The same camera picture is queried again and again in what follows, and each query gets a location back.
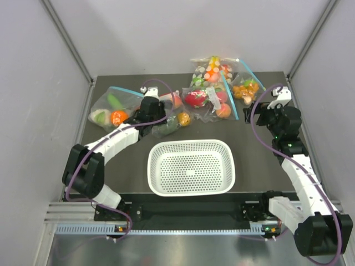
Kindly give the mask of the red zip clear bag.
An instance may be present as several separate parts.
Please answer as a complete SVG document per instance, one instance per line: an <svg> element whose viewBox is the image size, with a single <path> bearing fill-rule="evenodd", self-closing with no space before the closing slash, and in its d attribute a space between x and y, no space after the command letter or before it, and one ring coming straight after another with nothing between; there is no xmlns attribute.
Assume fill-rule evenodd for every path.
<svg viewBox="0 0 355 266"><path fill-rule="evenodd" d="M174 91L173 95L162 95L160 101L164 102L165 112L167 115L169 114L169 116L165 124L153 126L151 130L153 136L162 138L192 123L192 112L189 111L183 103L179 91Z"/></svg>

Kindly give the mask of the fake yellow green mango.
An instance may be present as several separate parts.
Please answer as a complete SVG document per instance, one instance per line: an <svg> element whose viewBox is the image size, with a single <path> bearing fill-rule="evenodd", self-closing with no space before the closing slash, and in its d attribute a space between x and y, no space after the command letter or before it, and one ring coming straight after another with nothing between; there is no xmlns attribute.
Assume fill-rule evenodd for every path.
<svg viewBox="0 0 355 266"><path fill-rule="evenodd" d="M188 112L179 113L177 119L181 127L186 127L191 124L191 117Z"/></svg>

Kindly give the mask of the fake netted green melon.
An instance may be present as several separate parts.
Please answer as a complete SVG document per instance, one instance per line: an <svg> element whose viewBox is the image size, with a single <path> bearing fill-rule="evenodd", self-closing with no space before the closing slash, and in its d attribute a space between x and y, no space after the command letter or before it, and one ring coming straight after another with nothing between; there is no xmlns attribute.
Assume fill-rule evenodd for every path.
<svg viewBox="0 0 355 266"><path fill-rule="evenodd" d="M175 132L179 128L177 117L170 117L167 119L166 124L159 125L155 128L155 134L158 137L164 137Z"/></svg>

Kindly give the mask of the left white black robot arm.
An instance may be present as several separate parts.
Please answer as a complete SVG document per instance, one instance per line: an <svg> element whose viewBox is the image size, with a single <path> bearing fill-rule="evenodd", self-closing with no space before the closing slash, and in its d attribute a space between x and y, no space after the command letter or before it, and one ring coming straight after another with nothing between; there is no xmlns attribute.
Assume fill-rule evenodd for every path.
<svg viewBox="0 0 355 266"><path fill-rule="evenodd" d="M105 165L125 148L150 134L154 125L163 125L166 120L164 102L147 96L133 117L126 119L111 133L85 146L74 145L62 177L67 191L74 189L85 199L106 207L112 219L123 218L126 207L121 196L104 183Z"/></svg>

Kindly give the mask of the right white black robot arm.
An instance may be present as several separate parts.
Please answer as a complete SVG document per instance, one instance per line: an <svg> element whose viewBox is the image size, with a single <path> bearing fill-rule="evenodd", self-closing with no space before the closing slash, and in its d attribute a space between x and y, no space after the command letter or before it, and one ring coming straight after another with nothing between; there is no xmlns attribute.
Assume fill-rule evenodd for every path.
<svg viewBox="0 0 355 266"><path fill-rule="evenodd" d="M244 109L251 126L265 126L273 136L270 150L277 157L296 191L301 208L281 192L265 192L259 213L265 219L279 218L292 232L304 257L342 255L347 248L353 221L341 214L325 194L311 164L306 145L299 137L301 112L293 106L253 103Z"/></svg>

